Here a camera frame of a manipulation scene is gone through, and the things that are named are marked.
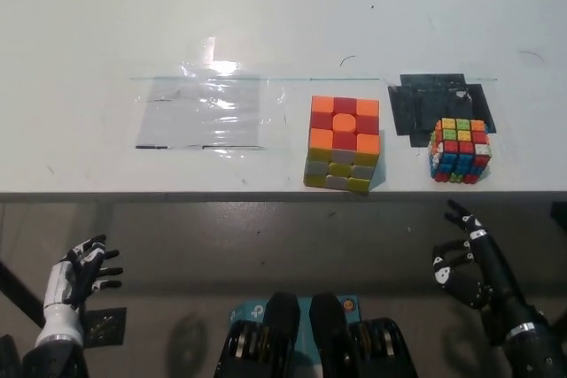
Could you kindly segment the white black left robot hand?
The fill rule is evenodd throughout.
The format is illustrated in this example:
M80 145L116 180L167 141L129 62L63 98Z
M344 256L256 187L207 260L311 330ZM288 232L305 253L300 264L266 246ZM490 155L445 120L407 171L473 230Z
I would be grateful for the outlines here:
M119 251L106 248L105 235L96 235L73 247L52 267L43 299L45 324L35 347L56 341L84 345L86 301L100 290L122 285L116 277L123 269L104 266L106 260L119 255Z

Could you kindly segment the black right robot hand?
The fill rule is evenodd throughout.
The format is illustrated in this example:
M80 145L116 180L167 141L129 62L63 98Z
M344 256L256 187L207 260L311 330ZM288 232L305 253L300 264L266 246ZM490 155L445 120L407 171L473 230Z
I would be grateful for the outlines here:
M451 297L481 312L490 344L502 346L522 334L546 335L548 321L528 305L508 261L478 218L454 200L446 220L465 234L436 245L432 266L437 284Z

